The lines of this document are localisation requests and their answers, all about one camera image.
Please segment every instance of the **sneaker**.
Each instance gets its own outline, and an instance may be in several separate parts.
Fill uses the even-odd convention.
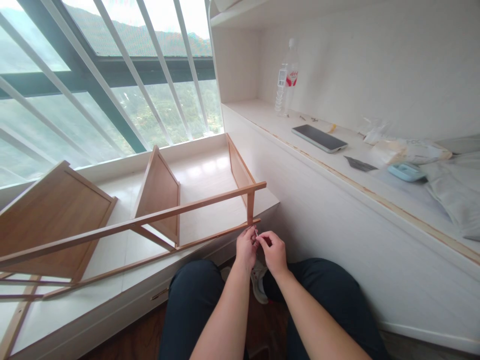
[[[222,270],[220,270],[220,275],[224,282],[227,282],[231,270],[232,268],[230,266],[225,266]]]
[[[264,277],[265,273],[267,272],[267,267],[263,265],[258,259],[255,261],[255,266],[251,270],[250,279],[251,279],[251,287],[253,288],[253,295],[255,295],[255,299],[260,304],[268,304],[269,298],[263,292],[260,291],[259,288],[259,280]]]

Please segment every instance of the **window frame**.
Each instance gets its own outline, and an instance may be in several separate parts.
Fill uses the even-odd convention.
[[[55,74],[68,90],[72,93],[88,92],[132,149],[136,153],[146,151],[147,149],[122,117],[42,2],[31,0],[17,1],[46,40],[52,45],[53,49],[70,68],[70,71],[55,71]],[[68,23],[68,26],[98,68],[108,86],[110,88],[136,86],[135,80],[123,58],[121,56],[97,55],[63,2],[61,0],[52,0],[52,2]],[[167,83],[165,74],[156,56],[131,56],[130,58],[145,85]],[[193,81],[187,57],[166,56],[165,61],[174,83]],[[216,79],[214,61],[211,56],[196,56],[193,58],[193,62],[199,81]],[[1,74],[1,76],[24,97],[61,94],[43,72],[11,73]],[[6,92],[0,89],[0,100],[10,98]]]

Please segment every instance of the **dark pants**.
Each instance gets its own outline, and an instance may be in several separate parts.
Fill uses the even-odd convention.
[[[373,360],[389,359],[359,284],[341,266],[312,258],[288,268],[302,286],[330,313]],[[217,266],[209,260],[192,261],[173,277],[161,335],[160,360],[188,360],[224,289]],[[284,303],[270,271],[263,278],[269,299]],[[288,359],[308,359],[290,316],[287,327]]]

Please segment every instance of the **water bottle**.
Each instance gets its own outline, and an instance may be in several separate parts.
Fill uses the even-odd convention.
[[[288,54],[281,63],[278,73],[278,88],[276,90],[275,112],[280,117],[286,117],[290,109],[294,89],[299,75],[299,55],[295,39],[291,38],[288,42]]]

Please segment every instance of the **person's left hand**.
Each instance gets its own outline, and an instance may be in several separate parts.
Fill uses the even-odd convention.
[[[257,249],[260,243],[255,236],[256,226],[252,225],[236,238],[236,258],[235,262],[244,267],[250,274],[257,259]]]

